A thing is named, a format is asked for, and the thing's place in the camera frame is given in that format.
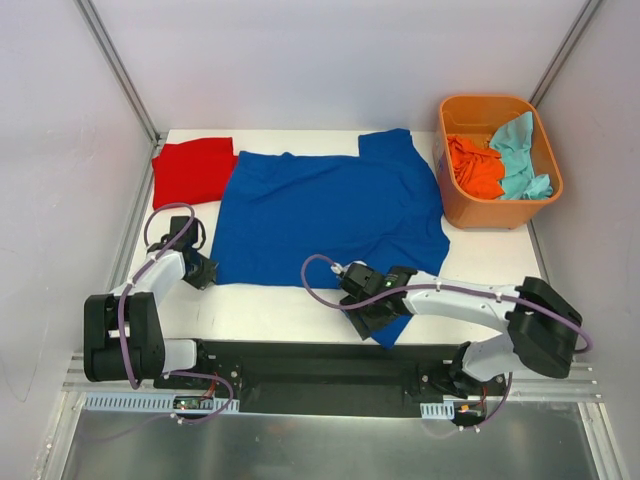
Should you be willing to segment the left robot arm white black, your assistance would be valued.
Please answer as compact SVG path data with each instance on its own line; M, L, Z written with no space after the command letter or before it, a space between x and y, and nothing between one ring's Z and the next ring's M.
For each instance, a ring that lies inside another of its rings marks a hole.
M173 216L170 229L150 245L133 276L108 293L84 303L84 373L91 382L127 380L137 389L176 371L188 388L204 387L210 363L199 356L196 340L166 339L159 306L177 285L204 290L216 281L217 263L200 253L205 241L202 222Z

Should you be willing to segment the blue t shirt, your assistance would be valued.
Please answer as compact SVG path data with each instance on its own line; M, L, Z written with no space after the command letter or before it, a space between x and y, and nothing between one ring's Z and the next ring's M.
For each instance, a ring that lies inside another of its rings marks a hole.
M211 251L225 321L280 338L351 343L358 334L312 290L339 297L331 261L436 274L449 251L434 174L412 135L361 135L355 156L242 152Z

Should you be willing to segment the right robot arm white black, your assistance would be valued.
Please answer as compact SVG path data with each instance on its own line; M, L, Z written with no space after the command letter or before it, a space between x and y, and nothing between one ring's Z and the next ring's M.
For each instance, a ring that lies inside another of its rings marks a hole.
M339 270L340 301L354 327L368 338L401 316L435 315L487 327L495 336L462 343L450 363L427 374L437 391L467 398L502 374L529 370L565 379L582 320L545 281L520 285L449 281L394 266L382 274L361 262Z

